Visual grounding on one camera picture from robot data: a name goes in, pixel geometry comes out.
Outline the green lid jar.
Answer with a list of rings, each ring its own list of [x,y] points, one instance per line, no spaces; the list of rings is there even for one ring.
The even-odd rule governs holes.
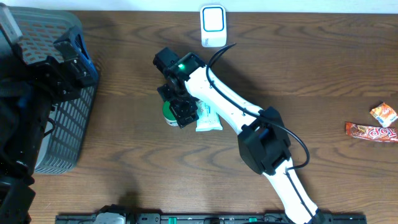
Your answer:
[[[171,112],[169,101],[164,102],[164,104],[162,106],[162,113],[163,113],[164,119],[168,125],[175,126],[175,127],[178,126],[177,120]]]

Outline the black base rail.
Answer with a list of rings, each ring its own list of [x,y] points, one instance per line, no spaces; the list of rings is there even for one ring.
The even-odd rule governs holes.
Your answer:
[[[254,224],[254,223],[292,223],[284,213],[265,214],[166,214],[134,213],[119,205],[107,205],[96,213],[61,214],[55,217],[56,224],[113,223],[113,224]]]

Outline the small orange tissue pack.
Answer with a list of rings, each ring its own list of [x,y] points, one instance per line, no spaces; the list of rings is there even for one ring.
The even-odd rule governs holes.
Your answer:
[[[388,128],[397,119],[397,113],[385,103],[381,103],[379,106],[373,108],[370,114],[383,128]]]

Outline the grey plastic mesh basket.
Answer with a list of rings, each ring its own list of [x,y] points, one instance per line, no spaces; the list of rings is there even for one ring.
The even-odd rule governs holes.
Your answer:
[[[48,88],[46,59],[53,57],[62,61],[53,42],[73,26],[82,29],[82,23],[70,12],[53,11],[31,7],[12,7],[22,40],[22,59],[26,65],[38,73],[38,79]],[[49,114],[49,124],[44,137],[35,171],[43,174],[62,174],[72,170],[79,159],[90,113],[98,88],[96,85],[83,88],[80,96],[74,100],[56,100],[53,97],[54,110]]]

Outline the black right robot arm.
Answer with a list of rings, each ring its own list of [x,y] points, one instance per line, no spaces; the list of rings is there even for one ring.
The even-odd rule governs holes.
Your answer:
[[[209,105],[237,134],[241,159],[271,183],[287,218],[294,223],[323,223],[324,215],[295,172],[308,162],[294,165],[289,151],[291,138],[308,153],[305,143],[285,127],[276,109],[264,110],[246,101],[212,72],[212,66],[230,48],[227,45],[219,49],[208,62],[194,53],[180,58],[169,48],[162,49],[153,59],[167,81],[158,87],[159,95],[170,103],[170,112],[180,128],[198,121],[198,101]]]

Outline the teal wet wipes pack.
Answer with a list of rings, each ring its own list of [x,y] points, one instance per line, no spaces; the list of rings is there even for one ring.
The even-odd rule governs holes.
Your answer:
[[[197,102],[197,127],[196,132],[212,131],[223,129],[218,114],[203,101]]]

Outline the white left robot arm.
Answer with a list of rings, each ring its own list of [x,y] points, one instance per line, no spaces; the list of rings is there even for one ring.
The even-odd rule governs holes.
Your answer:
[[[75,26],[53,46],[62,56],[25,63],[18,28],[1,27],[1,222],[29,223],[34,172],[77,164],[99,75]]]

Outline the orange snack packet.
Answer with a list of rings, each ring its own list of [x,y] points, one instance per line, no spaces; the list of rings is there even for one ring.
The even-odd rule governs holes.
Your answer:
[[[396,128],[364,126],[345,122],[345,130],[346,134],[353,138],[376,142],[397,142]]]

